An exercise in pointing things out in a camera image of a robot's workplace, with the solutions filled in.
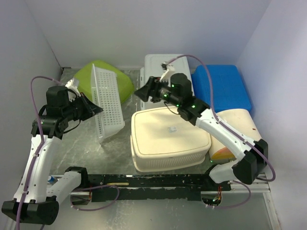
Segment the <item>white basket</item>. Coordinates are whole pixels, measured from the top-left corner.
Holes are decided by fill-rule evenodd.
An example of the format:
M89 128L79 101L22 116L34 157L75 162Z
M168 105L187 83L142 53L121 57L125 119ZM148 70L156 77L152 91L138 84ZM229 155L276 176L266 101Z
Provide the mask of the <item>white basket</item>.
M98 139L102 143L125 126L116 73L92 65L91 92L93 103L103 109L95 116Z

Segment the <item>large white plastic container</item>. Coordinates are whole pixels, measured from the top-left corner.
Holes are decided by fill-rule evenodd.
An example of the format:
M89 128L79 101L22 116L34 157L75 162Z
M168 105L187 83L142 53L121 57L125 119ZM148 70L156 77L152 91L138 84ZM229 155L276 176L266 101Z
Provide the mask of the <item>large white plastic container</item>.
M148 54L146 55L145 60L144 60L144 67L141 68L140 70L139 88L141 88L142 86L146 84L150 76L160 77L164 73L164 70L162 69L161 64L164 62L168 62L171 59L176 58L177 56L179 56L179 54ZM175 68L175 73L185 74L187 78L190 80L190 82L192 82L187 57L181 57L177 59L176 61L172 62L171 64ZM140 101L140 104L141 104L140 105L141 110L165 106L162 101L158 103L152 103L150 101L150 98L148 102Z

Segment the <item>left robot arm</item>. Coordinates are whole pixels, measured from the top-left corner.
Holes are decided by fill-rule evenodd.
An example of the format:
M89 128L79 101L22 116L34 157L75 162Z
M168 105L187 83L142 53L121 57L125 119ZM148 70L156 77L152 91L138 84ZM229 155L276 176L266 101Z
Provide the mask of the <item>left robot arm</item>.
M70 121L85 121L103 111L83 93L65 86L52 86L46 92L46 105L32 123L31 150L19 187L1 211L17 224L51 225L60 204L71 191L89 187L87 169L69 167L62 179L48 187L51 164Z

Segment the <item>green basket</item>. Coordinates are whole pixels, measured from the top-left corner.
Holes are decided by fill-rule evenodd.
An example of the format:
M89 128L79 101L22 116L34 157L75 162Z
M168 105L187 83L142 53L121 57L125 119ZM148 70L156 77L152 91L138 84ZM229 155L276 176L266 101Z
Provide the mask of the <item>green basket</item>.
M91 92L91 72L92 72L92 65L95 67L106 69L112 72L115 72L117 75L117 83L118 83L118 92L120 97L120 102L123 104L134 92L134 85L131 79L124 74L119 69L115 68L114 66L102 61L102 60L94 60L79 71L74 74L74 78L79 81L78 90L79 92L83 92L84 95L92 101L92 92Z

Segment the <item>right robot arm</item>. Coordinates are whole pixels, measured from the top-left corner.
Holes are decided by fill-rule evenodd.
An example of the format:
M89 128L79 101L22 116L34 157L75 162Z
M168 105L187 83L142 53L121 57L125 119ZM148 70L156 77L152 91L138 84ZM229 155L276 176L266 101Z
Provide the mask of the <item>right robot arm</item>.
M220 183L235 179L252 184L268 164L268 143L240 133L218 117L207 103L196 98L191 88L192 83L187 76L176 73L170 81L150 77L134 94L143 102L163 101L174 105L181 118L211 134L233 153L234 162L216 165L209 171L203 179L206 189L215 190Z

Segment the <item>blue plastic container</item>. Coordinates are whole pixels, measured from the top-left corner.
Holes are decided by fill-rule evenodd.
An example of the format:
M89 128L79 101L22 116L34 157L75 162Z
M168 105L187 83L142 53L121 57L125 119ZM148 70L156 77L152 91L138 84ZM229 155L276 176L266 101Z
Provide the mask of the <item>blue plastic container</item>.
M235 65L208 65L213 84L214 110L216 113L228 109L252 109L245 85ZM202 65L191 74L196 98L211 104L210 85Z

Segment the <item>cream perforated laundry basket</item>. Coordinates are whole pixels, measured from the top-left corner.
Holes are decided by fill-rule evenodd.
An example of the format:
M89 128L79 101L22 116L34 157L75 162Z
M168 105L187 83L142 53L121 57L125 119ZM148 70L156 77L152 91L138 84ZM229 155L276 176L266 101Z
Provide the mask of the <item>cream perforated laundry basket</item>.
M131 154L142 173L201 164L211 147L208 132L176 114L174 106L137 111L131 118Z

